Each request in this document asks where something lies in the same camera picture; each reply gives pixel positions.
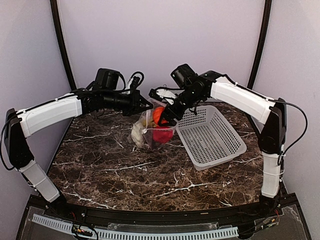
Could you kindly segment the orange toy pumpkin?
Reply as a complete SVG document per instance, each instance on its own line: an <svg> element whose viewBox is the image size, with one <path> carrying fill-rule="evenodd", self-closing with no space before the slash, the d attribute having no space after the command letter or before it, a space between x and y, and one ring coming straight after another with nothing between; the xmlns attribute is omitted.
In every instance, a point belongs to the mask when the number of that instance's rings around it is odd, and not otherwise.
<svg viewBox="0 0 320 240"><path fill-rule="evenodd" d="M159 125L159 120L160 120L161 114L163 113L164 110L165 110L164 106L159 106L159 107L155 108L155 110L152 113L152 119L157 126Z"/></svg>

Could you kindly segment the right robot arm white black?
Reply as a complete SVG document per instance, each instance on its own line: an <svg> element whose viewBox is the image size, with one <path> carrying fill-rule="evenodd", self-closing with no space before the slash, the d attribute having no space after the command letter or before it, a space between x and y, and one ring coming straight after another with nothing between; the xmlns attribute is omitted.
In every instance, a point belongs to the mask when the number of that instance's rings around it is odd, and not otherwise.
<svg viewBox="0 0 320 240"><path fill-rule="evenodd" d="M225 102L254 118L263 125L258 135L258 146L263 156L263 182L255 213L266 217L279 206L280 182L284 173L287 132L287 106L301 110L282 98L273 99L244 87L227 74L209 70L197 74L186 63L171 72L181 91L162 111L157 124L175 126L186 110L209 98Z"/></svg>

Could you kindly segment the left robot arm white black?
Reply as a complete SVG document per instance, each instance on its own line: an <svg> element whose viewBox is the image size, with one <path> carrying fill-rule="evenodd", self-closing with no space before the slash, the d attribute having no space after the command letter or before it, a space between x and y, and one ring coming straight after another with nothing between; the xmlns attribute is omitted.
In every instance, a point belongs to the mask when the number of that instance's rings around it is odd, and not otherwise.
<svg viewBox="0 0 320 240"><path fill-rule="evenodd" d="M58 217L67 218L71 208L62 191L37 162L28 139L33 135L49 138L54 125L100 110L111 109L123 116L132 116L151 109L153 105L138 89L144 79L141 71L135 71L126 81L119 71L100 68L87 87L29 108L9 109L0 133L0 149L6 151L8 157L8 162L0 158L3 167L7 171L18 171L49 209Z"/></svg>

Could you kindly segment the red toy bell pepper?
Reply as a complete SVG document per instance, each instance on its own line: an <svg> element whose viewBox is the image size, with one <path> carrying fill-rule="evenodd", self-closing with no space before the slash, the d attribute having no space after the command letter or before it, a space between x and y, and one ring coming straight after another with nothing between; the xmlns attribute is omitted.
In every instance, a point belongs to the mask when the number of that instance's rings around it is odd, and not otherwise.
<svg viewBox="0 0 320 240"><path fill-rule="evenodd" d="M152 139L156 143L165 144L174 136L174 131L170 127L156 126L153 130Z"/></svg>

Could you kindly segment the white toy cauliflower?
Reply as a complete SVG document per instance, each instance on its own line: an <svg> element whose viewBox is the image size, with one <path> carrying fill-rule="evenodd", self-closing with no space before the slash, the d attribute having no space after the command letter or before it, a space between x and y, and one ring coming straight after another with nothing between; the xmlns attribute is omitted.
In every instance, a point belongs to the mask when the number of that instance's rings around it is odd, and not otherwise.
<svg viewBox="0 0 320 240"><path fill-rule="evenodd" d="M138 148L142 148L144 146L145 141L143 137L143 129L144 129L144 126L138 122L133 124L132 130L131 130L131 138Z"/></svg>

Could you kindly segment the clear zip top bag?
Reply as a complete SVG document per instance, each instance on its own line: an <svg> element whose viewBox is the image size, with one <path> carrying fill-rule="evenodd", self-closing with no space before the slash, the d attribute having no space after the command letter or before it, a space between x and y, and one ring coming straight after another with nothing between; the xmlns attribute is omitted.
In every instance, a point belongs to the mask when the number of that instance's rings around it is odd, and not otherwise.
<svg viewBox="0 0 320 240"><path fill-rule="evenodd" d="M159 126L154 122L154 110L165 107L163 102L149 98L153 108L144 111L131 129L131 140L139 149L156 151L167 144L174 136L177 126Z"/></svg>

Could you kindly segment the dark red toy grapes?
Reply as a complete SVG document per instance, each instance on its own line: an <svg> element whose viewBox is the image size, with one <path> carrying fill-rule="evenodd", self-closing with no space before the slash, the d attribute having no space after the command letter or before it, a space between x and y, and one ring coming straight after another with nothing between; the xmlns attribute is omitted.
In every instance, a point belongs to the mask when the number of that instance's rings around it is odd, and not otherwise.
<svg viewBox="0 0 320 240"><path fill-rule="evenodd" d="M148 143L148 148L150 149L150 150L157 150L157 149L159 149L161 147L161 143L159 143L159 142L157 142L157 141L154 141L154 140L152 140L152 141L150 141L149 143Z"/></svg>

